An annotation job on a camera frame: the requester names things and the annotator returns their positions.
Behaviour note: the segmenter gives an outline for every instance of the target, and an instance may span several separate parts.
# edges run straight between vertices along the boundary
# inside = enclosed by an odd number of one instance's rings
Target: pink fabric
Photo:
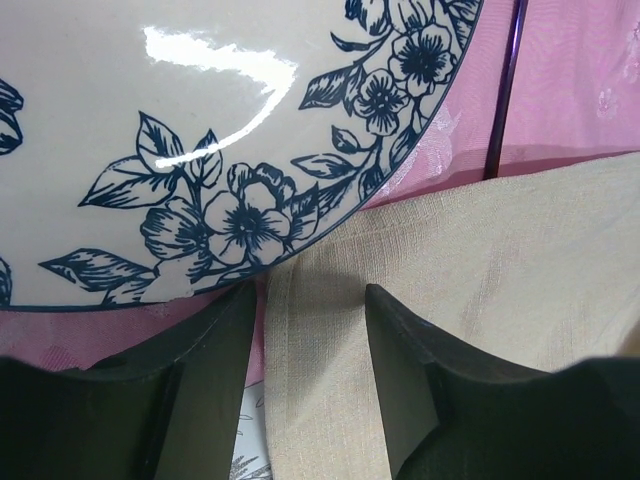
[[[485,0],[446,101],[418,148],[368,205],[480,181],[514,0]],[[529,3],[501,175],[640,150],[640,2]],[[260,291],[248,384],[262,376]],[[0,355],[86,368],[203,308],[216,294],[105,313],[0,312]]]

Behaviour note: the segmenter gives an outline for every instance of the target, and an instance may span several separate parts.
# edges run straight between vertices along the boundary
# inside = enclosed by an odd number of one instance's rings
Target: beige fabric
[[[640,155],[362,212],[276,267],[265,324],[276,480],[390,478],[364,325],[367,283],[523,365],[554,370],[637,353]]]

